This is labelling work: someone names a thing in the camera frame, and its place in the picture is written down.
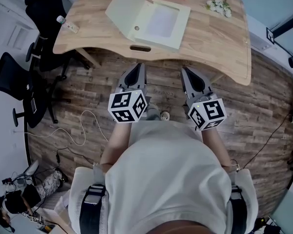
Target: white shirt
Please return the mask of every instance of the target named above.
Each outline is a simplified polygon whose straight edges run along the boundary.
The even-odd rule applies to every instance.
[[[230,178],[189,127],[174,124],[133,125],[132,144],[105,176],[109,234],[145,234],[172,220],[225,232]]]

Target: black cable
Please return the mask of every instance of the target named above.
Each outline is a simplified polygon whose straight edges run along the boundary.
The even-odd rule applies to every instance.
[[[231,166],[239,165],[238,161],[236,161],[235,159],[231,159],[230,161],[235,161],[235,164],[231,164]]]
[[[16,176],[18,175],[17,172],[13,172],[12,175],[11,175],[11,179],[12,179],[12,177],[13,177],[13,174],[16,174]]]
[[[69,150],[72,154],[82,156],[82,157],[83,157],[83,158],[84,158],[89,164],[93,165],[93,162],[90,162],[90,161],[89,161],[84,155],[82,155],[82,154],[77,154],[77,153],[73,152],[72,150],[70,150],[68,147],[59,148],[59,149],[57,150],[57,161],[58,161],[58,163],[59,163],[59,161],[60,161],[60,157],[59,157],[58,152],[61,151],[61,150],[65,150],[65,149]]]
[[[4,227],[4,228],[5,228],[5,227]],[[9,231],[7,228],[5,228],[5,230],[6,230],[7,232],[13,233],[13,232]]]
[[[41,172],[38,172],[38,173],[36,173],[36,174],[33,174],[33,175],[42,174],[42,173],[44,173],[44,172],[46,172],[46,171],[49,171],[49,170],[56,169],[56,168],[58,168],[59,166],[60,166],[60,164],[58,163],[58,165],[57,165],[57,166],[55,166],[55,167],[53,167],[53,168],[48,168],[48,169],[45,169],[45,170],[43,170],[43,171],[41,171]]]
[[[267,141],[266,141],[266,143],[265,143],[265,145],[256,153],[256,155],[253,157],[253,158],[251,158],[250,160],[249,160],[249,162],[248,163],[246,163],[246,165],[243,167],[243,169],[245,169],[245,167],[253,160],[253,159],[255,159],[256,158],[256,156],[264,149],[264,147],[267,145],[267,143],[268,143],[268,141],[270,140],[270,138],[273,136],[273,134],[282,126],[282,124],[284,123],[284,121],[286,120],[286,118],[288,117],[288,115],[289,115],[290,113],[288,113],[285,117],[284,117],[284,119],[283,119],[283,121],[281,122],[281,124],[278,126],[278,128],[276,129],[276,130],[274,130],[274,132],[269,136],[269,138],[267,139]]]

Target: wooden floor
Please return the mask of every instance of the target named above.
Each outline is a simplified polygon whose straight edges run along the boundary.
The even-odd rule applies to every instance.
[[[58,95],[71,98],[71,104],[58,103],[54,111],[58,125],[52,124],[49,113],[31,133],[48,135],[58,127],[65,128],[77,143],[83,143],[84,135],[80,127],[80,115],[84,110],[95,113],[103,133],[109,138],[114,122],[107,111],[108,98],[117,85],[118,78],[132,63],[139,60],[127,59],[109,51],[88,49],[102,62],[101,69],[89,71],[72,62],[67,72],[67,80],[59,83]],[[170,113],[170,119],[186,121],[182,104],[185,94],[181,88],[180,68],[183,65],[196,67],[209,78],[214,72],[203,64],[180,60],[144,62],[147,69],[147,95],[160,110]],[[50,81],[61,73],[61,68],[43,75]],[[264,145],[270,134],[279,126],[293,107],[293,77],[281,67],[261,54],[252,51],[252,78],[249,86],[235,83],[228,77],[214,84],[214,91],[222,98],[228,118],[218,127],[218,131],[229,150],[231,158],[243,167]],[[87,141],[84,146],[76,146],[64,132],[58,131],[52,137],[29,136],[32,159],[40,160],[40,170],[56,164],[56,150],[69,147],[83,154],[89,160],[99,162],[106,145],[94,117],[86,112],[83,125]],[[267,216],[284,193],[291,172],[286,164],[293,149],[293,125],[287,120],[270,139],[264,150],[247,168],[250,169],[256,187],[259,216]],[[91,167],[81,156],[67,150],[60,151],[61,169],[70,181],[79,166]]]

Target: white cable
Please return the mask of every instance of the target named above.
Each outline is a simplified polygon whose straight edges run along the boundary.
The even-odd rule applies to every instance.
[[[84,110],[84,111],[82,112],[82,114],[80,115],[80,124],[81,124],[82,129],[83,129],[83,132],[84,132],[84,142],[83,142],[83,144],[81,144],[81,145],[80,145],[80,144],[77,144],[76,141],[74,141],[73,137],[72,137],[72,136],[68,133],[68,131],[65,130],[64,128],[58,128],[58,129],[54,130],[51,134],[49,134],[49,135],[47,135],[47,136],[39,136],[39,135],[34,135],[34,134],[31,134],[31,133],[21,132],[21,131],[15,131],[15,133],[24,133],[24,134],[28,134],[28,135],[32,135],[32,136],[36,136],[36,137],[39,137],[39,138],[48,138],[48,137],[51,137],[56,131],[58,131],[58,130],[63,130],[64,132],[66,132],[66,133],[68,134],[68,136],[70,136],[70,138],[71,138],[72,141],[75,143],[75,145],[77,145],[77,146],[83,146],[83,145],[85,144],[85,142],[86,142],[86,132],[85,132],[85,130],[84,130],[84,126],[83,126],[83,123],[82,123],[82,116],[83,116],[84,112],[90,112],[90,113],[93,114],[93,116],[95,117],[95,119],[96,119],[96,121],[97,121],[97,124],[98,124],[98,127],[99,127],[99,129],[100,129],[101,134],[102,134],[103,137],[106,139],[106,141],[108,141],[107,138],[105,137],[105,135],[103,134],[102,130],[101,130],[101,127],[100,127],[100,125],[99,125],[99,122],[98,122],[98,119],[97,119],[96,115],[95,115],[93,112],[89,111],[89,110]]]

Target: person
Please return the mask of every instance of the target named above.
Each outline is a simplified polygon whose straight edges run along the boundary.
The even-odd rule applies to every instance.
[[[62,184],[67,182],[67,176],[59,169],[48,176],[42,184],[34,186],[27,185],[22,192],[16,190],[8,192],[0,197],[0,225],[4,228],[10,227],[10,214],[19,214],[23,212],[33,216],[32,210],[36,205],[43,203],[44,199],[52,195]]]
[[[202,142],[187,125],[160,119],[150,105],[146,120],[116,123],[100,161],[105,179],[98,166],[97,178],[76,169],[69,204],[76,233],[83,234],[84,189],[98,183],[105,184],[102,208],[108,209],[106,218],[101,209],[100,234],[225,233],[231,160],[216,128],[202,131]],[[250,174],[246,177],[251,185],[244,188],[254,194],[253,206],[247,203],[252,209],[247,230],[252,230],[258,204]]]

